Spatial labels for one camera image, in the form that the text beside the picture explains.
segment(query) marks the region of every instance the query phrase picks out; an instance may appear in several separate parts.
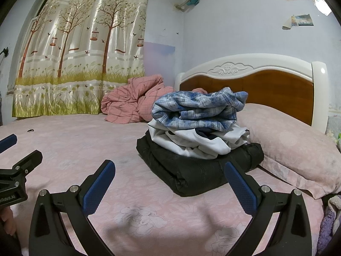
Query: white jacket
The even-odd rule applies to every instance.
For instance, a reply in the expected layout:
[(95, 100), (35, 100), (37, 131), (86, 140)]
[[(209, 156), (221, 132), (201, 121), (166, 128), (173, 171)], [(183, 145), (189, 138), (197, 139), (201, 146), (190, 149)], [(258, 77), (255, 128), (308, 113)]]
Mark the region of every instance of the white jacket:
[(215, 159), (218, 155), (230, 153), (232, 149), (247, 143), (250, 132), (246, 127), (233, 124), (228, 131), (214, 131), (217, 137), (213, 140), (197, 134), (195, 129), (177, 129), (163, 126), (153, 119), (148, 123), (152, 141), (178, 155)]

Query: folded clothing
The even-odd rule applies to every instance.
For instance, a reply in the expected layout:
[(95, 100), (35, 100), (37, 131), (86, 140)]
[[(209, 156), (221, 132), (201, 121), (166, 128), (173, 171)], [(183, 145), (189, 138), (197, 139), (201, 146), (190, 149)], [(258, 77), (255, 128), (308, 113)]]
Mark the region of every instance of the folded clothing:
[(180, 156), (153, 142), (149, 131), (137, 140), (136, 149), (151, 171), (180, 196), (199, 195), (226, 184), (224, 167), (228, 161), (248, 172), (264, 159), (258, 143), (245, 144), (213, 160)]
[(177, 129), (153, 119), (148, 123), (152, 141), (175, 154), (198, 159), (215, 159), (247, 143), (250, 132), (232, 124), (224, 132), (210, 128)]
[(340, 227), (341, 222), (341, 196), (335, 195), (328, 200), (321, 222), (320, 233), (318, 236), (317, 252), (320, 254), (328, 245), (333, 235)]
[(151, 121), (154, 102), (173, 91), (173, 87), (164, 85), (161, 75), (131, 78), (127, 85), (115, 88), (103, 97), (101, 110), (108, 115), (105, 120), (113, 123)]
[(172, 92), (155, 101), (152, 116), (165, 127), (226, 131), (236, 122), (236, 112), (244, 108), (247, 97), (247, 92), (233, 93), (229, 87), (210, 94)]

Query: pink plaid blanket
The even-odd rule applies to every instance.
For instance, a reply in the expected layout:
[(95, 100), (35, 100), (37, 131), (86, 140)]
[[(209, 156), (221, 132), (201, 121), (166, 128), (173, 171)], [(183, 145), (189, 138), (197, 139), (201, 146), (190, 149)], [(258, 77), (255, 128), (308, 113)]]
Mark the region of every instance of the pink plaid blanket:
[(151, 121), (154, 102), (174, 91), (173, 87), (165, 87), (161, 75), (131, 78), (127, 85), (103, 97), (101, 110), (108, 115), (105, 120), (113, 123)]

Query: bed sheet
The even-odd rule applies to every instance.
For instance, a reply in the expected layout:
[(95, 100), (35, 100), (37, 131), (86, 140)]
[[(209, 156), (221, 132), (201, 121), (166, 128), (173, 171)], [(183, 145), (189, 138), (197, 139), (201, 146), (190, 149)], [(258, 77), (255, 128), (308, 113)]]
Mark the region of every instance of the bed sheet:
[[(18, 137), (18, 143), (0, 155), (0, 168), (11, 168), (35, 149), (43, 154), (42, 164), (27, 176), (28, 200), (12, 206), (24, 256), (39, 191), (62, 192), (80, 185), (105, 159), (115, 163), (116, 176), (89, 219), (116, 256), (221, 256), (229, 251), (250, 221), (230, 185), (194, 197), (176, 195), (136, 151), (136, 140), (146, 130), (146, 123), (112, 124), (104, 115), (43, 116), (0, 128), (0, 138), (12, 133)], [(249, 174), (274, 191), (293, 189), (259, 168)], [(303, 195), (315, 255), (322, 202)], [(255, 253), (265, 248), (277, 217), (273, 215)], [(67, 216), (63, 218), (75, 247), (85, 253)]]

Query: white headboard frame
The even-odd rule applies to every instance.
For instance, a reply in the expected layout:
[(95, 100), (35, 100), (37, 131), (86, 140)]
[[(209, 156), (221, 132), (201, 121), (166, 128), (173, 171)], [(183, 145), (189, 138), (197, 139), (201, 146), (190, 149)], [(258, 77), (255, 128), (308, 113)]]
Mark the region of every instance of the white headboard frame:
[(203, 63), (180, 73), (175, 79), (175, 90), (180, 84), (198, 76), (215, 79), (236, 79), (262, 70), (284, 71), (314, 84), (314, 109), (312, 127), (325, 133), (328, 121), (329, 88), (327, 66), (323, 62), (306, 62), (294, 57), (277, 54), (239, 54)]

